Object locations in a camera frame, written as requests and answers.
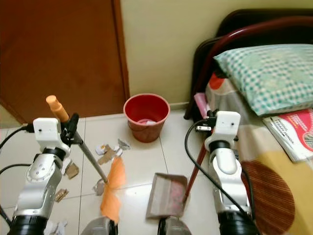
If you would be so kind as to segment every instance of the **patterned bedsheet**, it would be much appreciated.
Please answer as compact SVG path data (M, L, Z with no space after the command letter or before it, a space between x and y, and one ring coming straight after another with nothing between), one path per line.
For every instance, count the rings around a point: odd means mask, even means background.
M227 78L212 75L212 110L241 114L236 143L254 188L256 222L265 235L313 235L313 161L294 164Z

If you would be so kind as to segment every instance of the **bed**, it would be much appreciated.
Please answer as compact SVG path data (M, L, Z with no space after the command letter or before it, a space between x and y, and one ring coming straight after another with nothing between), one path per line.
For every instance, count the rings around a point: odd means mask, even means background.
M301 9L231 13L218 30L219 38L211 40L202 64L197 63L197 71L194 67L192 95L205 91L212 110L236 111L242 116L237 150L253 183L256 222L266 235L313 235L313 160L290 161L230 79L215 72L213 56L238 47L311 44L312 16L313 10ZM198 116L193 99L184 117L192 116Z

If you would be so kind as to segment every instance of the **orange broom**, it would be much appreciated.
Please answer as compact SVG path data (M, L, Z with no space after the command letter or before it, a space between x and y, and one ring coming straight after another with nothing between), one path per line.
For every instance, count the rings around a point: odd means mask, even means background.
M56 96L49 95L46 98L53 114L61 121L67 122L69 116ZM108 183L105 185L103 199L100 206L103 216L118 223L118 214L121 207L119 199L115 195L115 190L120 188L126 182L125 166L121 157L116 156L111 165L108 175Z

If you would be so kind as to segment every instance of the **brown door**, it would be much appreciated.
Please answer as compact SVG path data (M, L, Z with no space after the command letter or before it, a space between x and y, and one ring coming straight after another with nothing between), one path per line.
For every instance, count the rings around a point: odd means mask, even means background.
M128 84L116 2L0 0L0 101L18 120L50 117L50 94L69 114L122 112Z

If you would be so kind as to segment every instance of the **checkered pillow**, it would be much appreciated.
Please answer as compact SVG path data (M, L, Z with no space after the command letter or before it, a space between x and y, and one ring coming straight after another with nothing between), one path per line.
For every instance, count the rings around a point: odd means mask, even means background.
M257 115L313 106L313 45L237 48L214 58Z

